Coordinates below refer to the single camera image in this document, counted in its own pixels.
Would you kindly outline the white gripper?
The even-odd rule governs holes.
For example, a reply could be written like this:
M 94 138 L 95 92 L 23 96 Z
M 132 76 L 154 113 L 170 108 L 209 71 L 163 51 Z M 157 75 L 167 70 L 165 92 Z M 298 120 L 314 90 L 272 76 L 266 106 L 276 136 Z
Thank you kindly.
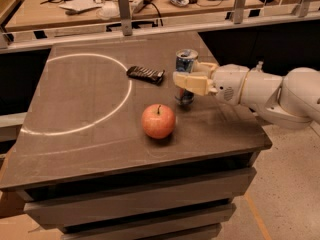
M 235 64 L 218 67 L 216 63 L 195 61 L 192 71 L 195 73 L 174 72 L 174 84 L 200 96 L 213 93 L 225 104 L 240 103 L 241 90 L 249 73 L 247 67 Z

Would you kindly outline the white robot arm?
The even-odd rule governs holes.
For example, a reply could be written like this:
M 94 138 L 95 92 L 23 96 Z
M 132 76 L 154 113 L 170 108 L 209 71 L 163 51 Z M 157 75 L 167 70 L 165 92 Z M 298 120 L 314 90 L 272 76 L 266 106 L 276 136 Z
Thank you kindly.
M 197 62 L 192 71 L 174 72 L 176 86 L 193 94 L 212 94 L 225 104 L 252 109 L 262 119 L 289 129 L 320 123 L 320 72 L 307 67 L 285 76 L 228 64 Z

